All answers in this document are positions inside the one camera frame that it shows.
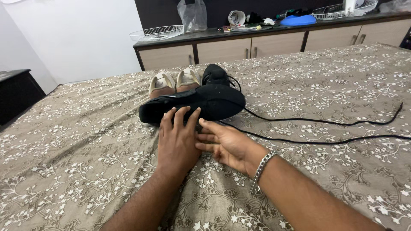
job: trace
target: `bedsheet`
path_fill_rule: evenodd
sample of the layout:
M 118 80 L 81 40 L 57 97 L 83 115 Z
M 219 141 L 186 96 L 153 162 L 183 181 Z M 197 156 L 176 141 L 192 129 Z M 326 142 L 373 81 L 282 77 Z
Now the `bedsheet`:
M 411 135 L 411 53 L 384 44 L 334 48 L 218 63 L 236 78 L 246 107 L 226 119 L 241 129 L 297 141 L 340 141 L 376 134 Z M 203 73 L 206 65 L 191 68 Z M 176 78 L 184 67 L 162 71 Z M 0 133 L 1 230 L 98 230 L 151 176 L 158 129 L 140 122 L 158 72 L 59 86 Z M 301 145 L 252 137 L 330 194 L 396 231 L 411 227 L 410 141 L 374 139 Z M 203 153 L 158 230 L 291 230 L 247 176 Z

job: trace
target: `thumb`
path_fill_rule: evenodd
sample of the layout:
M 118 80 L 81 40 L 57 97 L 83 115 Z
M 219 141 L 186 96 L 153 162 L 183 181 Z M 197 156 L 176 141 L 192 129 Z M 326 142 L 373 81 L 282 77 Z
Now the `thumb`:
M 199 123 L 200 123 L 200 125 L 203 127 L 203 128 L 205 128 L 205 129 L 208 129 L 208 130 L 210 130 L 212 133 L 214 133 L 214 135 L 217 135 L 217 136 L 219 136 L 219 135 L 222 135 L 223 134 L 223 132 L 224 132 L 224 126 L 221 126 L 221 125 L 219 125 L 219 124 L 217 124 L 217 123 L 215 123 L 215 122 L 213 122 L 213 121 L 207 121 L 207 120 L 205 120 L 205 119 L 203 119 L 203 118 L 200 118 L 199 119 Z

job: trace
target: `wooden side table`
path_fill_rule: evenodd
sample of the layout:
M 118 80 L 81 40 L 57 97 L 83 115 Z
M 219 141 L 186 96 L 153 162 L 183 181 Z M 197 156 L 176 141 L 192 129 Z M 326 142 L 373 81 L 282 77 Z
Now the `wooden side table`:
M 0 72 L 1 126 L 46 96 L 30 71 L 22 69 Z

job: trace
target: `white wire basket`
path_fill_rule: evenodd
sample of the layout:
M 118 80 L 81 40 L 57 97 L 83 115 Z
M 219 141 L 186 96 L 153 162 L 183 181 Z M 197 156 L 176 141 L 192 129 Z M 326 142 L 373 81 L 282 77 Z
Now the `white wire basket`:
M 347 15 L 345 13 L 344 5 L 343 4 L 337 4 L 337 5 L 332 5 L 328 7 L 322 7 L 314 10 L 312 12 L 312 16 L 314 16 L 316 19 L 322 19 L 322 20 L 332 20 L 332 19 L 337 19 L 337 18 L 344 18 L 348 16 L 362 16 L 367 12 L 370 12 L 375 9 L 377 6 L 378 0 L 365 0 L 364 3 L 354 9 L 354 13 L 351 15 Z
M 183 25 L 169 25 L 145 30 L 139 30 L 130 34 L 130 38 L 137 42 L 150 42 L 169 39 L 183 33 Z

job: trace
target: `wrist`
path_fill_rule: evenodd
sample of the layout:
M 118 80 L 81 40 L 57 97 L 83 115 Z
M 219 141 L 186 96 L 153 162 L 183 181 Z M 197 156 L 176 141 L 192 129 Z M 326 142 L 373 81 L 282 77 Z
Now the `wrist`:
M 160 176 L 161 178 L 172 184 L 180 185 L 183 182 L 184 177 L 187 173 L 179 170 L 173 170 L 167 166 L 157 165 L 157 168 L 153 174 Z
M 245 169 L 248 176 L 254 177 L 261 160 L 268 154 L 268 149 L 260 144 L 249 146 L 248 151 L 245 153 Z

